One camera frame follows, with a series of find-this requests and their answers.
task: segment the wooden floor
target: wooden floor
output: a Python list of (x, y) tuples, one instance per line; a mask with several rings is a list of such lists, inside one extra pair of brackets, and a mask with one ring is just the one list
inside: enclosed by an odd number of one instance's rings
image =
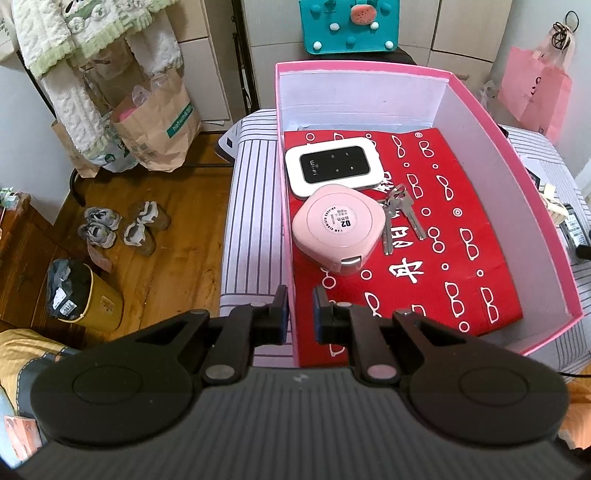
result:
[[(223, 163), (213, 151), (217, 138), (197, 137), (187, 163)], [(100, 249), (113, 262), (113, 271), (103, 277), (123, 295), (123, 320), (112, 333), (86, 329), (85, 347), (186, 310), (205, 308), (218, 313), (231, 178), (231, 168), (181, 167), (172, 173), (158, 173), (138, 166), (121, 174), (102, 170), (97, 178), (79, 183), (87, 206), (108, 207), (125, 216), (131, 203), (156, 200), (172, 220), (166, 231), (154, 234), (156, 251), (148, 258), (123, 243), (121, 229), (112, 248)], [(68, 198), (56, 227), (71, 239), (82, 223), (83, 209)]]

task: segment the pink paper bag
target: pink paper bag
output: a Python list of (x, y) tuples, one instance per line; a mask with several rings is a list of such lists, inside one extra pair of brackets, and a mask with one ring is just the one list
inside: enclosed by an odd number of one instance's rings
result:
[(566, 47), (551, 45), (552, 29), (536, 51), (513, 47), (499, 91), (499, 100), (522, 127), (542, 133), (556, 143), (569, 104), (572, 80), (567, 75), (574, 54), (574, 35)]

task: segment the shoe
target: shoe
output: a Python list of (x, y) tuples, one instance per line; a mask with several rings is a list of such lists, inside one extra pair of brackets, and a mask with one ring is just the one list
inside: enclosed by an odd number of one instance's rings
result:
[(123, 243), (135, 248), (145, 257), (149, 257), (156, 250), (154, 237), (143, 223), (130, 223), (123, 232)]
[(168, 213), (164, 211), (162, 205), (154, 201), (133, 203), (129, 205), (128, 213), (136, 223), (143, 223), (155, 232), (166, 230), (170, 226)]
[(111, 230), (117, 230), (121, 222), (121, 215), (109, 208), (91, 207), (84, 212), (88, 223), (101, 223)]
[(111, 248), (117, 238), (117, 234), (113, 230), (97, 222), (80, 225), (78, 235), (91, 245), (102, 248)]

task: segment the container label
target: container label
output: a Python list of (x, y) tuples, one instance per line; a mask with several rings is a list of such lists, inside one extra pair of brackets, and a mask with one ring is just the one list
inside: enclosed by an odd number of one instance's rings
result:
[(348, 233), (357, 224), (357, 217), (352, 208), (336, 205), (324, 212), (322, 223), (333, 233)]
[(191, 105), (191, 102), (189, 102), (187, 104), (187, 106), (183, 109), (181, 114), (173, 122), (173, 124), (170, 125), (169, 129), (166, 130), (166, 133), (168, 134), (169, 138), (172, 138), (176, 132), (181, 130), (181, 128), (183, 127), (183, 125), (185, 124), (185, 122), (187, 121), (187, 118), (189, 118), (189, 115), (191, 115), (191, 113), (193, 113), (193, 105)]
[(56, 295), (53, 297), (53, 309), (57, 309), (60, 306), (60, 303), (64, 301), (66, 298), (66, 292), (63, 288), (59, 287), (56, 291)]
[(113, 310), (115, 310), (115, 302), (109, 300), (104, 295), (100, 298), (100, 309), (107, 312), (109, 315), (113, 315)]
[(72, 313), (74, 311), (75, 308), (76, 308), (76, 304), (73, 301), (68, 300), (67, 302), (64, 303), (63, 307), (60, 308), (60, 313), (62, 315), (68, 316), (70, 313)]

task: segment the red cloth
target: red cloth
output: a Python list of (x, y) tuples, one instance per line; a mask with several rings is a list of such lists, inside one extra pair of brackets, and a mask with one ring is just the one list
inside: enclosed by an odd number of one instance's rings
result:
[[(311, 292), (320, 284), (327, 288), (329, 300), (368, 305), (374, 314), (382, 316), (389, 316), (396, 309), (413, 308), (472, 335), (497, 330), (522, 318), (517, 292), (494, 230), (470, 180), (439, 130), (399, 135), (285, 132), (285, 149), (337, 140), (341, 135), (365, 136), (376, 142), (386, 178), (392, 180), (363, 193), (381, 200), (391, 188), (404, 183), (417, 197), (413, 210), (429, 238), (419, 241), (406, 218), (400, 215), (392, 221), (394, 254), (386, 257), (380, 242), (363, 271), (350, 277), (323, 272), (293, 245), (297, 298), (294, 323), (300, 365), (348, 361), (341, 347), (319, 345), (314, 338)], [(292, 219), (303, 204), (290, 193)]]

